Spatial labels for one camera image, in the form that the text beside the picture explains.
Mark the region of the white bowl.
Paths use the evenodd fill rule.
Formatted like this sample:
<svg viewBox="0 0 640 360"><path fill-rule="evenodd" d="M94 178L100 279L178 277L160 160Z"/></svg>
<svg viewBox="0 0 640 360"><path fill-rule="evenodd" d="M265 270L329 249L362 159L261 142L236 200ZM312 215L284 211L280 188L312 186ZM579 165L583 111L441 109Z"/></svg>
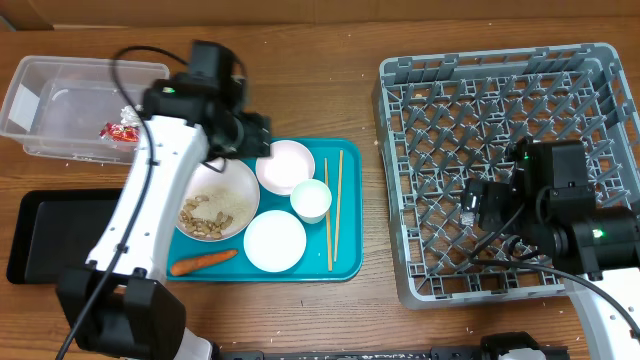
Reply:
<svg viewBox="0 0 640 360"><path fill-rule="evenodd" d="M306 231L289 212L270 210L256 216L244 234L244 252L258 269L279 273L294 267L306 250Z"/></svg>
<svg viewBox="0 0 640 360"><path fill-rule="evenodd" d="M314 176L314 157L300 142L279 140L270 145L270 151L270 156L258 158L255 166L257 180L267 191L290 196L299 183Z"/></svg>

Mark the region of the white cup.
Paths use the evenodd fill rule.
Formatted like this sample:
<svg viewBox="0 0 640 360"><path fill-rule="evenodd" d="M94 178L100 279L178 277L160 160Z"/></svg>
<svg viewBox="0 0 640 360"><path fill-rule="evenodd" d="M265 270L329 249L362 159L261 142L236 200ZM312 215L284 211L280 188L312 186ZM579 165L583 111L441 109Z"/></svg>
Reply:
<svg viewBox="0 0 640 360"><path fill-rule="evenodd" d="M320 222L329 211L332 194L322 181L309 179L299 183L290 195L294 212L306 223Z"/></svg>

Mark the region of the wooden chopstick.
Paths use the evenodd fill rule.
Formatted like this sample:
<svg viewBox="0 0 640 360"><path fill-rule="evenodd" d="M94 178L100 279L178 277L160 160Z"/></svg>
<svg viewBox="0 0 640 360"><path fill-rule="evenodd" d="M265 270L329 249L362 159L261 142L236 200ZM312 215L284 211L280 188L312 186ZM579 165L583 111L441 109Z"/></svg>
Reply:
<svg viewBox="0 0 640 360"><path fill-rule="evenodd" d="M337 188L337 206L336 206L336 224L335 224L335 237L334 237L334 253L333 262L337 262L339 237L340 237L340 223L341 223L341 203L342 203L342 179L343 179L343 159L344 151L339 152L339 169L338 169L338 188Z"/></svg>
<svg viewBox="0 0 640 360"><path fill-rule="evenodd" d="M326 221L326 240L327 240L327 261L328 261L328 271L333 271L333 260L332 260L332 240L331 240L331 203L332 203L332 195L329 189L329 167L328 167L328 159L324 159L324 183L328 189L328 197L329 197L329 207L325 213L325 221Z"/></svg>

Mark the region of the white tissue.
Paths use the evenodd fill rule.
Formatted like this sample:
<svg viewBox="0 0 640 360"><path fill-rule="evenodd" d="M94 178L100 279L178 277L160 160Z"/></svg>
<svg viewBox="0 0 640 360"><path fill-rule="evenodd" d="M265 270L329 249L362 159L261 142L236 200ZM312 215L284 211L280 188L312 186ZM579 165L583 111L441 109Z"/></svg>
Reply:
<svg viewBox="0 0 640 360"><path fill-rule="evenodd" d="M120 124L127 127L139 127L141 125L140 117L137 113L137 108L127 105L121 109Z"/></svg>

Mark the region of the red snack wrapper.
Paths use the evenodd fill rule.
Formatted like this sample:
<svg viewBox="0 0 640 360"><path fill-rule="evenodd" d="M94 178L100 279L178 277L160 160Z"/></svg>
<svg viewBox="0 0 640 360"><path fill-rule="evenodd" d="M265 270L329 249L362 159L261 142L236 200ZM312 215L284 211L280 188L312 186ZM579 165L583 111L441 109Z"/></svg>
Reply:
<svg viewBox="0 0 640 360"><path fill-rule="evenodd" d="M99 136L103 140L137 143L139 141L139 130L135 126L106 123Z"/></svg>

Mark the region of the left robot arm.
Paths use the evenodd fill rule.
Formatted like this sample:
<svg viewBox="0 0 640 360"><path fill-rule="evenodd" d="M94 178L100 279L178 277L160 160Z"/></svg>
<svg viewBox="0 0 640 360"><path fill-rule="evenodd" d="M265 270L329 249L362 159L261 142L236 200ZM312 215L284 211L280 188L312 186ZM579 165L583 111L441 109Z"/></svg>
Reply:
<svg viewBox="0 0 640 360"><path fill-rule="evenodd" d="M114 213L85 263L56 294L70 331L61 345L125 359L216 359L166 288L168 253L187 186L202 164L270 153L270 120L246 112L247 71L229 48L197 40L184 70L145 90L141 135Z"/></svg>

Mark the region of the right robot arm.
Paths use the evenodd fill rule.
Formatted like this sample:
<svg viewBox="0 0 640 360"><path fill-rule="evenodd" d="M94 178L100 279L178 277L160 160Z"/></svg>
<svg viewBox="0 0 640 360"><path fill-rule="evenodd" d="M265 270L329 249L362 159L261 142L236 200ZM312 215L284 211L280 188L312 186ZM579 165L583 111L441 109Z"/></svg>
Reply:
<svg viewBox="0 0 640 360"><path fill-rule="evenodd" d="M594 359L639 356L639 214L599 207L579 140L512 145L515 167L506 183L469 179L461 197L462 223L492 239L514 235L534 247L529 255L470 261L483 267L533 270L563 278Z"/></svg>

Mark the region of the grey dishwasher rack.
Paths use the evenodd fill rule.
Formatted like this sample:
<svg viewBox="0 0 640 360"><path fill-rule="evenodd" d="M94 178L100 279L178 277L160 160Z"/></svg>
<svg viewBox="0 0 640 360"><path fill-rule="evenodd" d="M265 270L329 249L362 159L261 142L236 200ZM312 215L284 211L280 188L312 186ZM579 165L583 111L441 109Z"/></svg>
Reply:
<svg viewBox="0 0 640 360"><path fill-rule="evenodd" d="M482 268L533 248L461 223L466 180L507 182L525 136L579 140L600 206L639 205L639 113L606 43L393 57L373 95L400 302L412 310L561 296L547 273Z"/></svg>

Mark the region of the pile of white rice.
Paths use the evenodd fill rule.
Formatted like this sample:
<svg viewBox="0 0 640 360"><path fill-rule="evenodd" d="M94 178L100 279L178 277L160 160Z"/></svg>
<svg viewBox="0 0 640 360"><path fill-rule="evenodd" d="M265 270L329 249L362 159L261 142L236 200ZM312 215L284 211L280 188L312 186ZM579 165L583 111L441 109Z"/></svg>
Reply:
<svg viewBox="0 0 640 360"><path fill-rule="evenodd" d="M232 226L247 223L253 214L253 205L239 192L224 186L209 186L198 190L194 197L198 205L191 214L195 218L215 221L221 213L222 220L233 218Z"/></svg>

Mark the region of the white plate with food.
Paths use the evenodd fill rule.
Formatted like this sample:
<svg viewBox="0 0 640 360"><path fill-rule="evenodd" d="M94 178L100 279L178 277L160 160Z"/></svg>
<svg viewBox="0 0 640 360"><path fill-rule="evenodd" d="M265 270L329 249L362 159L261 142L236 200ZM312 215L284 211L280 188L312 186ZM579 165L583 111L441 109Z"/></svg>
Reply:
<svg viewBox="0 0 640 360"><path fill-rule="evenodd" d="M192 178L187 186L183 205L187 198L193 198L195 193L209 186L224 186L233 189L242 194L252 205L253 214L250 220L243 225L232 226L224 232L221 240L201 240L194 238L185 233L183 227L177 223L177 228L186 236L198 240L216 242L229 239L240 233L253 219L257 213L260 203L260 189L254 172L240 160L215 160L200 165L193 173Z"/></svg>

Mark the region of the pile of peanut shells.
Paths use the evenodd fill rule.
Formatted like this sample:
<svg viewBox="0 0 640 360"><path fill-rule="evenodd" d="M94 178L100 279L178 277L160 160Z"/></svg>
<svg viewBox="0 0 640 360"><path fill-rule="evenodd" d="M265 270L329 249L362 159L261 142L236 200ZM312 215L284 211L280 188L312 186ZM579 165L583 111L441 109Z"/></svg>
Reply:
<svg viewBox="0 0 640 360"><path fill-rule="evenodd" d="M213 212L208 208L209 203L209 197L205 195L187 198L178 215L179 224L194 238L221 240L234 218L222 211Z"/></svg>

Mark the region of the teal serving tray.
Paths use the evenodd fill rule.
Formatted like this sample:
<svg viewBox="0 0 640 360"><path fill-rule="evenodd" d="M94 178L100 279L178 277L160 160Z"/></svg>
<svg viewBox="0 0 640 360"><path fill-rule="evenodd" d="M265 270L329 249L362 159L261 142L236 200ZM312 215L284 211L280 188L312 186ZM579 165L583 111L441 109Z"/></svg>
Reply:
<svg viewBox="0 0 640 360"><path fill-rule="evenodd" d="M169 275L171 281L196 282L312 282L346 281L361 268L363 261L362 159L358 147L345 139L299 138L316 161L314 177L324 178L329 171L333 199L341 202L337 261L328 269L326 223L304 226L307 244L304 255L292 268L269 273L251 264L244 252L244 234L217 242L199 241L180 230L173 235L168 265L192 257L236 249L238 254L221 264L184 276Z"/></svg>

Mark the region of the orange carrot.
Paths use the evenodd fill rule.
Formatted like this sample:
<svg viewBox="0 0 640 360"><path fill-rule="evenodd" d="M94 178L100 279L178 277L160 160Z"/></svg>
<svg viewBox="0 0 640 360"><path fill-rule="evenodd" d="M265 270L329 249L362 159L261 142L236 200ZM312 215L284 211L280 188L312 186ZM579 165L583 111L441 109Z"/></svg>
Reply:
<svg viewBox="0 0 640 360"><path fill-rule="evenodd" d="M173 276L184 276L203 268L211 267L234 258L238 254L237 249L180 260L173 264L170 273Z"/></svg>

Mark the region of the clear plastic storage bin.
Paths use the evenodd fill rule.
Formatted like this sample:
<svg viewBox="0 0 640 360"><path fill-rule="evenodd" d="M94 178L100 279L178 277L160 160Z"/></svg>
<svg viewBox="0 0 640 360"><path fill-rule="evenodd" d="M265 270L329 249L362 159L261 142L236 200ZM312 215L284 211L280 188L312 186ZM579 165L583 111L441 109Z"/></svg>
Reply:
<svg viewBox="0 0 640 360"><path fill-rule="evenodd" d="M27 56L7 88L1 135L34 156L129 164L136 144L103 140L127 103L107 59Z"/></svg>

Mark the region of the black plastic tray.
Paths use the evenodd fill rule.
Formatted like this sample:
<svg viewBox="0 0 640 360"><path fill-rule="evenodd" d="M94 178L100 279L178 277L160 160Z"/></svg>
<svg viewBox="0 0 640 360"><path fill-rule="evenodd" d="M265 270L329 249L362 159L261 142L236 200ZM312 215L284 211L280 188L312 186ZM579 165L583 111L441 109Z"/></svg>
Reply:
<svg viewBox="0 0 640 360"><path fill-rule="evenodd" d="M21 200L6 269L12 284L54 284L97 244L119 189L34 190Z"/></svg>

